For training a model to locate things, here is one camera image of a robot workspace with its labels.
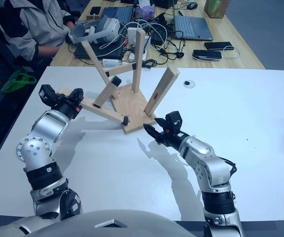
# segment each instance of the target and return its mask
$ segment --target person's hand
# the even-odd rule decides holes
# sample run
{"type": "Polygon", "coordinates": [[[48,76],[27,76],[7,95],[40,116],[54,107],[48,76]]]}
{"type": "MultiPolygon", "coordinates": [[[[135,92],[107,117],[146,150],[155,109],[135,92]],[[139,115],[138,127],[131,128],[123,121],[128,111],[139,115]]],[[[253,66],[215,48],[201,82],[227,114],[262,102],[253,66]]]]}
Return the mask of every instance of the person's hand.
{"type": "Polygon", "coordinates": [[[74,25],[74,23],[73,23],[72,21],[68,21],[68,22],[66,23],[66,26],[69,27],[70,30],[71,30],[71,29],[74,28],[75,25],[74,25]]]}

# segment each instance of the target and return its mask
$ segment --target white cable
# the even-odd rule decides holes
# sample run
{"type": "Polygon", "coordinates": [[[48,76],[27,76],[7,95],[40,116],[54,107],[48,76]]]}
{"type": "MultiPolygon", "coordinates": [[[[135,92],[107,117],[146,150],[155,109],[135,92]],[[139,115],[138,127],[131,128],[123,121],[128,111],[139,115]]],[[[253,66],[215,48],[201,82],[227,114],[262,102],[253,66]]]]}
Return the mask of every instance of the white cable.
{"type": "Polygon", "coordinates": [[[240,55],[241,55],[241,53],[240,53],[240,51],[238,50],[238,48],[228,45],[228,46],[225,46],[225,47],[224,47],[224,49],[223,49],[222,52],[221,52],[221,55],[222,55],[222,58],[235,59],[235,58],[239,58],[240,55]],[[235,50],[237,51],[238,55],[237,55],[237,56],[234,56],[234,57],[225,57],[225,56],[223,56],[223,53],[224,53],[224,51],[225,51],[225,49],[226,49],[227,47],[232,47],[233,49],[235,49],[235,50]]]}
{"type": "Polygon", "coordinates": [[[123,43],[118,48],[115,48],[114,50],[110,51],[109,53],[106,53],[106,54],[103,54],[103,55],[96,55],[96,57],[107,56],[107,55],[111,54],[112,52],[116,51],[117,49],[120,49],[123,46],[124,43],[125,43],[125,41],[123,41],[123,43]]]}
{"type": "MultiPolygon", "coordinates": [[[[122,35],[121,33],[122,33],[122,31],[123,31],[124,28],[126,28],[126,29],[128,30],[127,25],[129,25],[129,24],[134,23],[134,24],[137,24],[138,27],[140,26],[140,28],[142,28],[142,26],[141,26],[138,22],[134,22],[134,21],[131,21],[131,22],[125,24],[125,25],[124,25],[122,22],[120,22],[120,21],[119,21],[119,23],[123,25],[123,28],[120,30],[119,34],[118,34],[111,42],[108,42],[108,43],[105,43],[105,44],[101,45],[101,46],[99,47],[99,49],[107,48],[107,47],[108,47],[109,45],[111,45],[113,42],[117,41],[117,39],[119,38],[119,36],[123,36],[123,38],[126,39],[127,37],[124,36],[124,35],[122,35]]],[[[98,55],[97,57],[104,57],[104,56],[107,56],[107,55],[111,54],[112,52],[114,52],[114,51],[116,51],[117,49],[119,49],[120,47],[122,47],[125,42],[126,42],[126,40],[123,41],[123,43],[122,43],[118,48],[115,48],[115,49],[112,50],[111,52],[106,53],[106,54],[104,54],[104,55],[98,55]]]]}
{"type": "Polygon", "coordinates": [[[105,43],[105,44],[103,44],[103,45],[101,45],[100,47],[99,47],[99,49],[104,49],[104,48],[107,48],[109,45],[111,45],[113,42],[115,42],[115,41],[117,41],[118,40],[118,38],[119,38],[119,36],[123,36],[124,38],[126,38],[124,35],[117,35],[112,41],[110,41],[109,43],[105,43]]]}
{"type": "Polygon", "coordinates": [[[158,23],[149,23],[149,22],[147,22],[147,21],[145,21],[145,20],[143,20],[143,19],[139,19],[139,20],[138,20],[138,22],[140,22],[140,21],[144,21],[144,22],[145,22],[145,23],[142,23],[142,24],[141,24],[142,27],[143,27],[144,25],[148,25],[149,28],[152,28],[152,29],[158,34],[158,36],[161,38],[162,42],[164,43],[160,48],[154,48],[152,45],[150,45],[151,48],[153,48],[154,50],[160,50],[160,49],[162,49],[164,46],[166,46],[166,44],[167,44],[166,41],[167,41],[167,36],[168,36],[168,34],[167,34],[166,28],[165,28],[163,25],[158,24],[158,23]],[[159,25],[159,26],[161,26],[161,27],[164,28],[164,30],[165,30],[165,40],[163,40],[162,36],[158,33],[158,31],[157,31],[152,25],[159,25]]]}
{"type": "MultiPolygon", "coordinates": [[[[221,59],[207,60],[207,61],[206,61],[206,60],[202,60],[202,59],[193,57],[193,56],[192,56],[191,54],[189,54],[189,53],[186,53],[186,52],[183,52],[183,51],[178,51],[178,50],[176,50],[175,48],[170,47],[168,44],[167,44],[166,46],[167,46],[168,48],[170,48],[170,49],[176,51],[176,52],[180,52],[180,53],[187,54],[188,56],[190,56],[190,57],[192,57],[193,59],[198,60],[198,61],[200,61],[200,62],[213,63],[213,62],[216,62],[216,61],[220,61],[220,60],[221,60],[221,59]]],[[[224,49],[222,50],[221,56],[222,56],[222,58],[227,58],[227,59],[239,58],[239,57],[240,57],[240,51],[239,51],[238,48],[228,45],[228,46],[224,47],[224,49]],[[226,49],[227,47],[232,47],[232,48],[234,48],[234,49],[238,52],[238,56],[235,56],[235,57],[225,57],[225,56],[223,56],[223,53],[224,53],[224,51],[225,51],[225,49],[226,49]]]]}

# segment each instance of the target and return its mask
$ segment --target cardboard box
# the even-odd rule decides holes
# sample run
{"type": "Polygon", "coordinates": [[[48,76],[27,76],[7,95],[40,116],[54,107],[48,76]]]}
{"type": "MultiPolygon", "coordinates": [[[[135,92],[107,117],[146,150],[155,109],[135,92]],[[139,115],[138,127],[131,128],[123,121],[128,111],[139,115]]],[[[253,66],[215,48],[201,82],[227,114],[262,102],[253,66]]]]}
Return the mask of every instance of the cardboard box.
{"type": "Polygon", "coordinates": [[[230,0],[207,0],[205,11],[210,18],[223,18],[230,0]]]}
{"type": "Polygon", "coordinates": [[[99,20],[101,18],[101,16],[102,16],[102,12],[104,10],[104,7],[101,7],[101,9],[99,11],[99,14],[95,14],[95,15],[94,14],[90,14],[91,11],[92,11],[92,8],[93,7],[91,7],[91,9],[89,9],[88,13],[86,14],[86,20],[99,20]]]}

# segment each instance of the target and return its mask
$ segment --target gray floor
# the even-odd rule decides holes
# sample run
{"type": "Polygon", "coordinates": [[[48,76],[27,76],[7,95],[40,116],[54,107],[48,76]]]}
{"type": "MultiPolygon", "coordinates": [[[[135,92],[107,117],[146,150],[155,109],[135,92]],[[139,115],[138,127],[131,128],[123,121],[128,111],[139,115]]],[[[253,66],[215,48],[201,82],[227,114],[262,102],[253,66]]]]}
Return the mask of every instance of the gray floor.
{"type": "Polygon", "coordinates": [[[231,0],[226,15],[266,69],[284,70],[284,0],[231,0]]]}

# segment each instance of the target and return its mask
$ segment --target smartphone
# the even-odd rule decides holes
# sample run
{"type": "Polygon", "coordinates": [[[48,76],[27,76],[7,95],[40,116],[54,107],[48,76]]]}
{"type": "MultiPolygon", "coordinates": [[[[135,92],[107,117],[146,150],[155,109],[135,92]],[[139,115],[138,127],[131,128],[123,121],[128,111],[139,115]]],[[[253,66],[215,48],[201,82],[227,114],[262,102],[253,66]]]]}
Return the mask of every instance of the smartphone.
{"type": "Polygon", "coordinates": [[[222,59],[221,52],[210,51],[210,50],[193,50],[192,56],[198,59],[211,59],[211,60],[222,59]]]}
{"type": "Polygon", "coordinates": [[[233,50],[234,47],[230,42],[205,42],[207,50],[233,50]]]}
{"type": "Polygon", "coordinates": [[[91,12],[89,13],[90,15],[99,15],[99,12],[101,11],[101,7],[100,6],[94,6],[91,9],[91,12]]]}

